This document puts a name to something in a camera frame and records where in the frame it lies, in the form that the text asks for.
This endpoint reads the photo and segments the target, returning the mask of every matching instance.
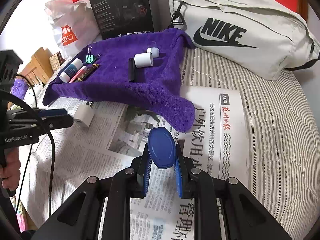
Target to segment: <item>white nike bag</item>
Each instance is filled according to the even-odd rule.
[[[276,80],[311,67],[320,44],[297,13],[274,0],[169,0],[174,25],[193,43]]]

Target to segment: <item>purple towel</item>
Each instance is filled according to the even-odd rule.
[[[28,91],[28,88],[29,85],[27,82],[25,82],[24,79],[16,78],[11,88],[11,94],[23,100]]]
[[[128,81],[128,60],[135,54],[157,46],[159,58],[153,67],[136,69],[135,83]],[[64,84],[59,78],[49,84],[43,104],[47,106],[59,97],[87,101],[114,101],[139,106],[163,116],[175,130],[188,131],[195,118],[193,104],[179,96],[180,62],[183,47],[193,48],[190,37],[179,29],[113,38],[91,44],[91,54],[101,53],[95,62],[100,67],[84,82]],[[75,58],[83,62],[88,53],[85,47]]]

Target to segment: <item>headphone box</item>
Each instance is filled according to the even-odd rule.
[[[157,0],[90,0],[103,39],[160,30]]]

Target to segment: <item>blue bottle cap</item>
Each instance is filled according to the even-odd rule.
[[[176,144],[171,133],[164,127],[151,129],[148,136],[148,151],[159,169],[172,167],[176,160]]]

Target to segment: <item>nike swoosh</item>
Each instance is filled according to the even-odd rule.
[[[193,40],[195,41],[195,43],[200,46],[227,46],[227,47],[245,47],[245,48],[258,49],[257,47],[252,47],[252,46],[238,44],[238,43],[231,43],[228,41],[213,41],[213,40],[204,39],[200,35],[200,29],[201,27],[196,31],[195,35],[193,36]]]

